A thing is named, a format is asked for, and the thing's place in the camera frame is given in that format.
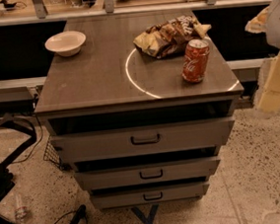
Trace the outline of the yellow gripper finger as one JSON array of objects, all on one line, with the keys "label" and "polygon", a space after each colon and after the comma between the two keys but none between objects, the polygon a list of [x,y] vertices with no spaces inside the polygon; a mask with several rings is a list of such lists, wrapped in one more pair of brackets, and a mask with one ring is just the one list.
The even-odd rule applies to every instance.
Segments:
[{"label": "yellow gripper finger", "polygon": [[245,30],[248,33],[260,34],[267,31],[267,16],[269,8],[263,8],[258,15],[249,20],[245,26]]},{"label": "yellow gripper finger", "polygon": [[280,52],[267,60],[261,68],[264,83],[256,99],[256,108],[262,112],[277,112],[280,109]]}]

